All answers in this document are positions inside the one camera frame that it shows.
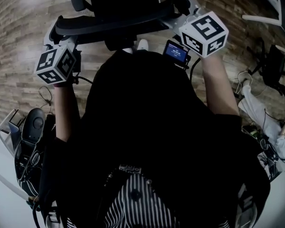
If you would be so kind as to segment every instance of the shoe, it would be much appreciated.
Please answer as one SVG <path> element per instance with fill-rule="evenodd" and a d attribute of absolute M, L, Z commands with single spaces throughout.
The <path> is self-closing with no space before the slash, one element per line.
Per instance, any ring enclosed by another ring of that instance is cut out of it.
<path fill-rule="evenodd" d="M 141 39 L 140 42 L 138 43 L 137 50 L 146 50 L 149 51 L 149 44 L 148 41 L 145 39 Z"/>
<path fill-rule="evenodd" d="M 125 49 L 123 49 L 123 51 L 130 53 L 130 54 L 133 54 L 132 48 L 125 48 Z"/>

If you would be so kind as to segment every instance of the black office chair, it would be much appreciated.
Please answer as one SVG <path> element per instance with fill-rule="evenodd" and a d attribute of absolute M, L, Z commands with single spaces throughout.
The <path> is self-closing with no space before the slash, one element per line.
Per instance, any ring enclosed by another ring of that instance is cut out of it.
<path fill-rule="evenodd" d="M 77 44 L 105 41 L 109 50 L 129 48 L 137 35 L 168 29 L 159 19 L 176 18 L 174 5 L 180 13 L 189 15 L 188 0 L 71 0 L 76 11 L 88 9 L 95 16 L 80 16 L 56 22 L 51 40 L 77 36 Z"/>
<path fill-rule="evenodd" d="M 281 76 L 285 75 L 285 56 L 275 45 L 271 46 L 270 51 L 267 54 L 263 39 L 258 38 L 257 41 L 261 42 L 261 53 L 255 53 L 250 47 L 247 47 L 247 50 L 258 60 L 257 67 L 253 71 L 248 70 L 248 73 L 253 75 L 256 71 L 261 69 L 262 71 L 259 71 L 259 73 L 263 77 L 264 83 L 277 90 L 280 95 L 285 96 L 285 86 L 279 83 Z"/>

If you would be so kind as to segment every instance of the black and white striped fabric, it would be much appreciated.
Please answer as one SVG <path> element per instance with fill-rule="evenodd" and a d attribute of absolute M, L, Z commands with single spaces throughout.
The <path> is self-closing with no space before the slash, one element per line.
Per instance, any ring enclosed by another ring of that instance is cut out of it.
<path fill-rule="evenodd" d="M 69 219 L 67 227 L 76 228 Z M 111 205 L 104 227 L 178 228 L 180 224 L 157 194 L 152 192 L 150 181 L 140 174 L 132 174 Z"/>

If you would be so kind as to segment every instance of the person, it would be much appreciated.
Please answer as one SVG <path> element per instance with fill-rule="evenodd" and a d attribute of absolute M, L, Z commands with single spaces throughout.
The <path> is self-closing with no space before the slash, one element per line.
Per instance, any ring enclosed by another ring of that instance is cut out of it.
<path fill-rule="evenodd" d="M 72 84 L 55 85 L 43 217 L 55 202 L 64 227 L 228 227 L 248 174 L 261 182 L 262 201 L 269 187 L 244 145 L 222 60 L 201 59 L 206 106 L 183 69 L 145 40 L 139 49 L 117 51 L 100 67 L 81 119 Z"/>

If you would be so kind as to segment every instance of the small screen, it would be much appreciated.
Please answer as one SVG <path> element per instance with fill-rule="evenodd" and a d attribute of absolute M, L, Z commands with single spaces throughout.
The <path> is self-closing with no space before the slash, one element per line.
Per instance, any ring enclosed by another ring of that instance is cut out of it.
<path fill-rule="evenodd" d="M 187 52 L 176 47 L 175 45 L 169 44 L 166 50 L 166 54 L 181 62 L 184 62 L 186 60 Z"/>

